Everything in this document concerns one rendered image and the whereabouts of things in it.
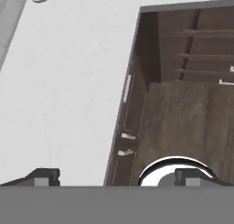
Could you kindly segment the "dark brown cupboard door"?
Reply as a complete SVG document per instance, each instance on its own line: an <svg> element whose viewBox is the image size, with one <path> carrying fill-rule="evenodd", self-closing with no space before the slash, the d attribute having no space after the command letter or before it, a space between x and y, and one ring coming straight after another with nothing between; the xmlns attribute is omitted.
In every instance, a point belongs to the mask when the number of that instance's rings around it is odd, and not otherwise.
<svg viewBox="0 0 234 224"><path fill-rule="evenodd" d="M122 129L125 133L136 136L141 127L149 84L161 80L157 13L139 15L130 59L130 76L124 96Z"/></svg>

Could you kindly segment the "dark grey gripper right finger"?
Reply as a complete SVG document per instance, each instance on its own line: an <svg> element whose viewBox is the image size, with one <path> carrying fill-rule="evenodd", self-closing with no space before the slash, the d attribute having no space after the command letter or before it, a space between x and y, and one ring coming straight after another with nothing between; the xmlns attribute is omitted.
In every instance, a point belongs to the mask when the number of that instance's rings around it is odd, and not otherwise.
<svg viewBox="0 0 234 224"><path fill-rule="evenodd" d="M234 187L234 184L209 177L198 169L176 169L175 185L178 187Z"/></svg>

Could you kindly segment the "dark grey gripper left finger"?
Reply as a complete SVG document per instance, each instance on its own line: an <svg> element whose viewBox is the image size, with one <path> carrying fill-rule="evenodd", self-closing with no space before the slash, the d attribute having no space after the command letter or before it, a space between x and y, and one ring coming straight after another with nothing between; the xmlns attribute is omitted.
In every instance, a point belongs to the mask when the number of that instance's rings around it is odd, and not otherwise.
<svg viewBox="0 0 234 224"><path fill-rule="evenodd" d="M59 187L59 177L58 168L37 168L25 177L0 184L0 187Z"/></svg>

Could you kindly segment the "white round thing, black rim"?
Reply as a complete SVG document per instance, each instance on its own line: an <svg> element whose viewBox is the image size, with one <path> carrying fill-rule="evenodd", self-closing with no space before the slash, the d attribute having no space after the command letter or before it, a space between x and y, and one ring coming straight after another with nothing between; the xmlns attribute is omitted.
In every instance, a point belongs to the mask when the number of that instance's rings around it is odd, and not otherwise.
<svg viewBox="0 0 234 224"><path fill-rule="evenodd" d="M187 156L166 156L153 161L139 175L139 187L177 187L176 169L198 169L209 177L218 178L204 163Z"/></svg>

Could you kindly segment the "dark brown cupboard run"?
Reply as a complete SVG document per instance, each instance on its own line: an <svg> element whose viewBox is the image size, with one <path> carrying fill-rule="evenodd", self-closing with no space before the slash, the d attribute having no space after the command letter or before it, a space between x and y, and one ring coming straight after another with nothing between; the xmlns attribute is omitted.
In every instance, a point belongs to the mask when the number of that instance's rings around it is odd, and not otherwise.
<svg viewBox="0 0 234 224"><path fill-rule="evenodd" d="M234 6L158 14L161 79L234 83Z"/></svg>

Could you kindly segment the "dark brown drawer front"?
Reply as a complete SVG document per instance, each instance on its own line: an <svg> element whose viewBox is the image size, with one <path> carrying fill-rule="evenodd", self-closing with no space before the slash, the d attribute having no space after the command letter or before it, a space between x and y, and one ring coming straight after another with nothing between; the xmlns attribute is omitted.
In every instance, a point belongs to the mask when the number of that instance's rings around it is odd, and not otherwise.
<svg viewBox="0 0 234 224"><path fill-rule="evenodd" d="M118 156L117 150L108 167L105 185L107 187L129 186L133 171L133 163L136 156L133 155Z"/></svg>
<svg viewBox="0 0 234 224"><path fill-rule="evenodd" d="M115 139L115 148L117 150L136 150L138 148L138 144L140 142L139 136L137 134L132 134L132 133L127 133L133 136L136 136L135 140L129 140L129 139L124 139L121 137L122 133L126 133L126 132L118 132L116 135L116 139Z"/></svg>

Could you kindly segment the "grey upright panel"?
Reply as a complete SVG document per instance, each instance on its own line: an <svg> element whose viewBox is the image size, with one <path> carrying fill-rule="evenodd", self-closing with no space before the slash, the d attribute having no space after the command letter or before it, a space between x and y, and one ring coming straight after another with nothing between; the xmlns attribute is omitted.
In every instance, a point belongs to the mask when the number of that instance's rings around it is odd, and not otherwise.
<svg viewBox="0 0 234 224"><path fill-rule="evenodd" d="M0 0L0 70L27 0Z"/></svg>

